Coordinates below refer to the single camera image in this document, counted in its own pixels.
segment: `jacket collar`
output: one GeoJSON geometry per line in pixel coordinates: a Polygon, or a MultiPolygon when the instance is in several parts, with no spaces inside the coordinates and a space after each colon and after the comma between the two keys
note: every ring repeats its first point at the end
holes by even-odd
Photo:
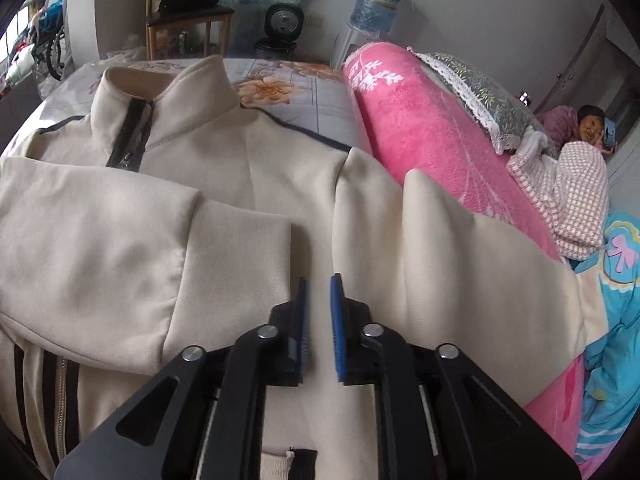
{"type": "Polygon", "coordinates": [[[177,76],[132,68],[107,69],[91,106],[92,135],[111,151],[133,101],[152,104],[147,146],[196,129],[239,106],[220,56],[191,65],[177,76]]]}

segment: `blue water bottle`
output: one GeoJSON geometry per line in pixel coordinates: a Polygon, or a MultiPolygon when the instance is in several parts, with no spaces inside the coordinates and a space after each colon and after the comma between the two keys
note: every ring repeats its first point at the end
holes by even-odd
{"type": "Polygon", "coordinates": [[[374,34],[389,32],[402,0],[356,0],[349,22],[374,34]]]}

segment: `beige jacket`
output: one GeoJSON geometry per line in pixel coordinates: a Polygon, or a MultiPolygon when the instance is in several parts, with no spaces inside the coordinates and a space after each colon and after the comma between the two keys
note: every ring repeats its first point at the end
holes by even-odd
{"type": "Polygon", "coordinates": [[[334,272],[377,322],[456,343],[520,404],[607,329],[595,275],[419,171],[402,190],[360,150],[241,108],[218,57],[175,79],[111,68],[90,115],[20,154],[40,162],[0,167],[0,415],[47,474],[183,347],[231,345],[300,277],[309,361],[302,386],[268,390],[264,478],[295,447],[318,450],[319,480],[377,477],[372,390],[334,370],[334,272]]]}

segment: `black hair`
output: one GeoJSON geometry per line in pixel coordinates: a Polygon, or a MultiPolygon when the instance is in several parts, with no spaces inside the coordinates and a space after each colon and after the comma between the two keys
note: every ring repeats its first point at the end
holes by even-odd
{"type": "Polygon", "coordinates": [[[584,105],[578,110],[578,124],[580,124],[585,117],[590,115],[599,117],[603,121],[605,119],[605,114],[601,108],[598,108],[597,106],[584,105]]]}

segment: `pink and white checkered fabric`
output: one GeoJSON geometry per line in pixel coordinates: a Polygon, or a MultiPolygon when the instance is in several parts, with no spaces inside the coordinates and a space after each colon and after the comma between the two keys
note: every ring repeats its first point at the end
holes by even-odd
{"type": "Polygon", "coordinates": [[[603,243],[606,165],[586,142],[567,143],[555,161],[542,155],[547,142],[545,134],[528,129],[507,169],[540,212],[558,252],[583,261],[603,243]]]}

